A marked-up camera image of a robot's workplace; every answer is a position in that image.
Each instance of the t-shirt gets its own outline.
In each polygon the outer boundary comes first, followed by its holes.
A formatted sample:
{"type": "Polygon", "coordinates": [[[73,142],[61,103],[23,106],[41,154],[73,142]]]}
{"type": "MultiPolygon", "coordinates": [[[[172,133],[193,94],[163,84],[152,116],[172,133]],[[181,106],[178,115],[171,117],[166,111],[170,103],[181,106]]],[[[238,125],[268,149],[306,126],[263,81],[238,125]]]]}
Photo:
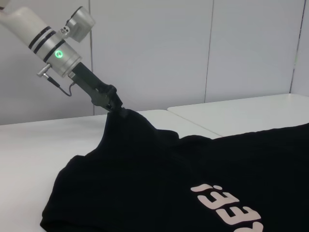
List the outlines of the t-shirt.
{"type": "Polygon", "coordinates": [[[179,139],[140,114],[109,113],[43,211],[48,232],[307,232],[309,124],[179,139]]]}

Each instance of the white table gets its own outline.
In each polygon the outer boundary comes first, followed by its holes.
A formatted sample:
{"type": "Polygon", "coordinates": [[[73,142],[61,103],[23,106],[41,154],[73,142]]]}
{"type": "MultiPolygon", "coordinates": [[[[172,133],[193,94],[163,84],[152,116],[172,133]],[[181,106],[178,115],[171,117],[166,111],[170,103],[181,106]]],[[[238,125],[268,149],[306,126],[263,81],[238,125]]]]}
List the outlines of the white table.
{"type": "MultiPolygon", "coordinates": [[[[141,112],[180,137],[213,134],[168,111],[141,112]]],[[[58,172],[101,140],[106,116],[0,126],[0,231],[42,232],[39,223],[58,172]]]]}
{"type": "Polygon", "coordinates": [[[171,107],[168,110],[220,136],[309,123],[309,98],[296,94],[171,107]]]}

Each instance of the white wall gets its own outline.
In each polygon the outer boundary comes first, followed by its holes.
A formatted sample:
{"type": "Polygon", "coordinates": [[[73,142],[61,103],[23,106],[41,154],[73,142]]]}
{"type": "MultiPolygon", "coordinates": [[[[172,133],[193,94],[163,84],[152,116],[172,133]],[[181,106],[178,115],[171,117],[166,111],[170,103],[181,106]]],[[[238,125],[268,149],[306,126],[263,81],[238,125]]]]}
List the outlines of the white wall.
{"type": "Polygon", "coordinates": [[[309,96],[309,2],[304,13],[292,93],[309,96]]]}
{"type": "Polygon", "coordinates": [[[204,102],[212,2],[91,0],[95,74],[126,108],[204,102]]]}
{"type": "MultiPolygon", "coordinates": [[[[57,31],[81,5],[88,9],[88,0],[12,0],[7,10],[27,6],[57,31]]],[[[90,67],[89,37],[82,44],[71,39],[68,42],[90,67]]],[[[36,73],[44,66],[43,61],[1,25],[0,51],[0,125],[93,114],[90,98],[78,86],[72,88],[73,97],[69,98],[38,78],[36,73]]],[[[64,89],[70,85],[69,78],[62,79],[52,72],[51,76],[64,89]]]]}
{"type": "Polygon", "coordinates": [[[206,102],[288,93],[304,0],[215,0],[206,102]]]}

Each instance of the green indicator light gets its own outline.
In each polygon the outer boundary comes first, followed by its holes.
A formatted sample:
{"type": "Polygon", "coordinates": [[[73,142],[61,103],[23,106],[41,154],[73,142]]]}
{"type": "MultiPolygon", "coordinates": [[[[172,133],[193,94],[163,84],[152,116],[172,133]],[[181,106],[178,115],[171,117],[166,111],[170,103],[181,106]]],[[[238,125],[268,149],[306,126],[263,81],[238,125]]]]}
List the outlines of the green indicator light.
{"type": "Polygon", "coordinates": [[[57,51],[55,51],[55,56],[60,59],[60,58],[63,57],[63,52],[60,51],[60,50],[57,50],[57,51]]]}

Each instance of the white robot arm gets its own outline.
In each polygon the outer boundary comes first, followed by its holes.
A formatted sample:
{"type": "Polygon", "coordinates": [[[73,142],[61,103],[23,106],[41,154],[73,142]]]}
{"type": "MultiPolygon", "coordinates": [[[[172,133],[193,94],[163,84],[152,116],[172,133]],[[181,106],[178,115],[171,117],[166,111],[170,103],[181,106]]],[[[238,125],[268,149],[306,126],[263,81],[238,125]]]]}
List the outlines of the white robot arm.
{"type": "Polygon", "coordinates": [[[122,109],[122,102],[116,93],[117,89],[100,81],[81,63],[81,56],[65,41],[66,38],[71,37],[80,43],[95,25],[94,19],[84,7],[78,8],[66,25],[55,32],[27,7],[12,14],[6,14],[1,9],[4,9],[8,2],[9,0],[0,0],[0,23],[46,63],[46,66],[37,73],[39,77],[45,77],[64,92],[60,85],[47,74],[52,68],[61,77],[71,78],[74,84],[91,97],[94,105],[108,111],[122,109]]]}

